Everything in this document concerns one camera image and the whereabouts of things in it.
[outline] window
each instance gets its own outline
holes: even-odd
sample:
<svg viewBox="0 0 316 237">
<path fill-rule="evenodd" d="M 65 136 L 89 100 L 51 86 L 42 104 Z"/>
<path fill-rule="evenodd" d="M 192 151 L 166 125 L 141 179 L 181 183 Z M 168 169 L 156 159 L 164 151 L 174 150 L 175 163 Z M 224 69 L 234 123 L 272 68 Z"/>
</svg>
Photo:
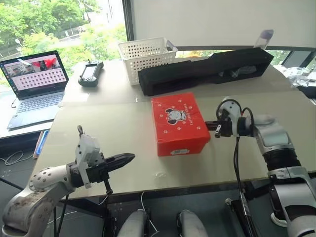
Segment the window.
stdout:
<svg viewBox="0 0 316 237">
<path fill-rule="evenodd" d="M 126 41 L 120 0 L 3 0 L 0 25 L 0 61 L 57 50 L 70 77 L 78 62 L 119 59 Z"/>
<path fill-rule="evenodd" d="M 227 52 L 228 50 L 195 50 L 195 51 L 178 51 L 177 58 L 190 58 L 190 57 L 209 57 L 213 53 Z M 285 60 L 290 51 L 287 50 L 267 50 L 267 52 L 274 56 L 271 65 L 279 65 Z"/>
<path fill-rule="evenodd" d="M 316 57 L 306 67 L 309 71 L 313 71 L 316 68 Z"/>
</svg>

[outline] cartoon mouse print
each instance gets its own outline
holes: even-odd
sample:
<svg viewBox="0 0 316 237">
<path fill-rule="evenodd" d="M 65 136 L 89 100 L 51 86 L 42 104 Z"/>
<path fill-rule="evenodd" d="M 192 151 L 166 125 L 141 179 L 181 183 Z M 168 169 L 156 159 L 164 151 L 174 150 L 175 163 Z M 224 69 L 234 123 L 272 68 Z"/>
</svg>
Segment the cartoon mouse print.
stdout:
<svg viewBox="0 0 316 237">
<path fill-rule="evenodd" d="M 173 109 L 166 109 L 165 111 L 168 113 L 169 120 L 167 121 L 168 124 L 175 125 L 178 121 L 183 121 L 186 119 L 186 113 L 181 110 L 173 110 Z"/>
</svg>

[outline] black cable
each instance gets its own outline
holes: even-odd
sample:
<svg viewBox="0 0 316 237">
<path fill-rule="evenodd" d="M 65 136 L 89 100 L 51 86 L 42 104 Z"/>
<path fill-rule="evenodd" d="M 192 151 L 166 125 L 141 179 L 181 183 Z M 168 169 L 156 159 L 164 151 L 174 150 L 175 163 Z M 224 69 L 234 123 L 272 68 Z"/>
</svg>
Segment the black cable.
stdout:
<svg viewBox="0 0 316 237">
<path fill-rule="evenodd" d="M 241 111 L 242 116 L 243 116 L 243 113 L 244 113 L 246 110 L 247 110 L 247 111 L 249 112 L 249 114 L 250 114 L 250 119 L 251 119 L 250 135 L 253 136 L 253 126 L 254 126 L 254 124 L 255 124 L 255 121 L 254 121 L 254 118 L 253 118 L 253 113 L 252 113 L 251 109 L 249 109 L 248 107 L 245 107 L 245 108 Z"/>
<path fill-rule="evenodd" d="M 16 185 L 16 184 L 13 184 L 13 183 L 11 183 L 10 181 L 7 181 L 6 179 L 2 179 L 1 177 L 0 177 L 0 181 L 6 183 L 6 184 L 8 184 L 8 185 L 11 185 L 12 187 L 15 187 L 15 188 L 17 188 L 17 189 L 19 189 L 19 190 L 21 190 L 21 191 L 24 190 L 24 188 L 22 188 L 22 187 L 20 187 L 20 186 L 18 186 L 18 185 Z"/>
<path fill-rule="evenodd" d="M 231 101 L 231 102 L 233 102 L 233 103 L 236 103 L 236 104 L 239 106 L 239 109 L 240 109 L 240 112 L 241 112 L 241 106 L 240 106 L 240 103 L 239 103 L 237 100 L 234 100 L 234 99 L 223 100 L 221 103 L 219 103 L 219 105 L 217 106 L 217 109 L 216 109 L 216 117 L 217 117 L 217 120 L 219 120 L 219 109 L 221 108 L 221 106 L 222 106 L 225 102 L 228 102 L 228 101 Z"/>
<path fill-rule="evenodd" d="M 103 222 L 102 235 L 101 237 L 105 237 L 105 220 Z"/>
<path fill-rule="evenodd" d="M 57 237 L 57 211 L 56 208 L 54 207 L 54 237 Z"/>
<path fill-rule="evenodd" d="M 13 100 L 13 102 L 11 103 L 11 108 L 15 108 L 16 106 L 12 106 L 13 104 L 14 104 L 14 102 L 16 101 L 16 98 L 17 97 L 15 97 L 15 99 Z"/>
<path fill-rule="evenodd" d="M 57 231 L 56 237 L 59 237 L 59 234 L 60 234 L 61 225 L 63 224 L 63 220 L 64 220 L 64 216 L 65 216 L 65 212 L 66 212 L 66 206 L 67 206 L 67 202 L 68 202 L 68 197 L 69 197 L 69 195 L 66 195 L 63 211 L 62 211 L 61 216 L 60 216 L 60 221 L 59 221 L 58 231 Z"/>
<path fill-rule="evenodd" d="M 251 109 L 249 109 L 248 107 L 245 107 L 243 110 L 241 110 L 241 114 L 243 115 L 243 113 L 246 110 L 250 114 L 250 119 L 251 119 L 251 125 L 250 125 L 250 130 L 251 131 L 250 131 L 250 134 L 252 135 L 252 133 L 253 133 L 253 126 L 254 126 L 254 117 L 253 117 L 253 113 L 252 113 Z M 237 137 L 236 138 L 235 150 L 234 150 L 234 170 L 235 170 L 235 175 L 236 175 L 236 178 L 237 178 L 237 184 L 238 184 L 239 193 L 240 193 L 240 196 L 241 196 L 243 194 L 243 192 L 242 192 L 242 189 L 241 189 L 241 181 L 240 181 L 240 174 L 239 174 L 239 140 L 240 140 L 240 137 Z M 251 224 L 250 224 L 251 217 L 245 215 L 245 220 L 246 220 L 246 223 L 247 223 L 247 226 L 248 226 L 248 231 L 249 231 L 250 236 L 257 237 L 258 235 L 257 235 L 256 230 L 255 229 L 253 230 L 253 228 L 251 227 Z"/>
</svg>

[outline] laptop screen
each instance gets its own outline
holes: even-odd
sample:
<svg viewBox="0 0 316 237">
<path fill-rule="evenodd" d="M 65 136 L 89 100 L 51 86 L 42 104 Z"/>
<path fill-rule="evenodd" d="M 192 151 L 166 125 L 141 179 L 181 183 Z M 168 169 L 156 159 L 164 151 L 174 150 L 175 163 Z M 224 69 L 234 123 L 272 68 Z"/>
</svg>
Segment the laptop screen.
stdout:
<svg viewBox="0 0 316 237">
<path fill-rule="evenodd" d="M 19 99 L 63 91 L 68 82 L 57 51 L 2 61 L 0 68 Z"/>
</svg>

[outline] white plastic basket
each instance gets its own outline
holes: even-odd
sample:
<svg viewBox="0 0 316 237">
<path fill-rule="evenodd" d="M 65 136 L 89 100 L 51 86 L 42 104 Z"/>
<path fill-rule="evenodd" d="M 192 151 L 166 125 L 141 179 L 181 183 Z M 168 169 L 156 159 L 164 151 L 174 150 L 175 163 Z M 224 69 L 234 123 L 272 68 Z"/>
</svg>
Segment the white plastic basket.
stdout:
<svg viewBox="0 0 316 237">
<path fill-rule="evenodd" d="M 139 84 L 138 71 L 173 63 L 178 51 L 170 41 L 163 37 L 123 42 L 118 46 L 131 85 Z"/>
</svg>

